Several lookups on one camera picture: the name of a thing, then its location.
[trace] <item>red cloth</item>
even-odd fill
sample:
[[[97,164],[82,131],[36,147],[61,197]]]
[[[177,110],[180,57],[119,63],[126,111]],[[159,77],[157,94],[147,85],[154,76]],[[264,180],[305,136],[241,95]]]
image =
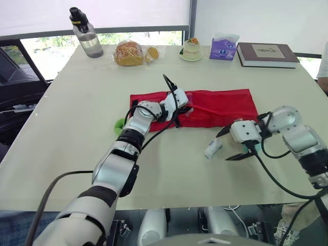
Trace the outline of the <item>red cloth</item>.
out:
[[[256,120],[257,110],[249,89],[233,91],[186,91],[187,106],[192,112],[178,115],[181,127],[224,127],[234,120]],[[130,95],[130,106],[143,100],[159,103],[167,92],[155,92],[143,95]],[[159,131],[168,122],[153,122],[150,131]]]

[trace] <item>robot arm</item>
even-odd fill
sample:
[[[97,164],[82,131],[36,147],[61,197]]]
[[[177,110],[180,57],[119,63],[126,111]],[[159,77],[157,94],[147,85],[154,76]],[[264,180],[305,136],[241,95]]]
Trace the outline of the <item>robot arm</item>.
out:
[[[231,125],[233,139],[247,147],[260,143],[273,134],[281,133],[290,152],[299,161],[309,175],[309,181],[315,189],[323,189],[321,196],[315,199],[323,220],[328,224],[328,150],[326,144],[309,126],[302,123],[299,112],[288,106],[282,106],[269,114],[260,115],[259,121],[237,121]],[[239,160],[254,155],[238,154],[227,160]]]
[[[178,108],[188,99],[181,88],[174,88]],[[168,121],[176,110],[169,94],[160,103],[142,101],[139,105],[153,112],[159,121]],[[92,175],[92,187],[76,197],[51,222],[33,245],[103,245],[115,214],[118,197],[128,195],[135,183],[136,164],[154,116],[136,108],[120,136],[99,161]]]

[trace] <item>water bottle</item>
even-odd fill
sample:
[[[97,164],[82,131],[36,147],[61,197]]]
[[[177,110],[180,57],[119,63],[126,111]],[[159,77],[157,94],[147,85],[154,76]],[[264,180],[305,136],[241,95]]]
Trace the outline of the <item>water bottle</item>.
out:
[[[92,58],[97,58],[103,55],[104,51],[98,40],[96,31],[87,19],[86,14],[78,8],[70,8],[70,20],[73,24],[73,32],[80,41],[85,53]]]

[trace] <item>white table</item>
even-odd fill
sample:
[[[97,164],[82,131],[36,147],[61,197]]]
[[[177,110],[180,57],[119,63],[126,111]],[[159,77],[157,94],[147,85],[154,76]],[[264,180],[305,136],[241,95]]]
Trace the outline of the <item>white table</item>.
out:
[[[88,58],[78,47],[0,165],[0,209],[36,210],[57,175],[93,170],[116,139],[113,126],[125,116],[129,95],[167,90],[163,73],[184,90],[249,88],[259,113],[294,106],[328,142],[327,97],[300,64],[296,69],[243,68],[237,55],[233,61],[208,59],[209,47],[202,47],[202,60],[190,63],[179,58],[180,48],[163,47],[163,57],[147,66],[120,67],[111,61],[115,46],[104,46],[105,54],[98,59]],[[119,199],[117,209],[300,200],[279,189],[255,158],[225,161],[240,153],[229,135],[223,138],[224,148],[206,160],[203,151],[219,130],[169,129],[159,135],[141,154],[133,191]],[[286,146],[281,136],[275,136],[266,149],[276,155]],[[261,156],[287,188],[316,193],[292,155],[279,160]],[[90,174],[65,177],[54,188],[46,210],[62,210],[90,184]]]

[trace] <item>office chair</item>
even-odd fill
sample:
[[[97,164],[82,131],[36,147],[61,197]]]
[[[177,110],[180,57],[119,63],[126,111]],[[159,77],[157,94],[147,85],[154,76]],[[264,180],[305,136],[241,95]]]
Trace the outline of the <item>office chair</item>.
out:
[[[47,87],[21,41],[0,40],[1,143],[12,144]]]

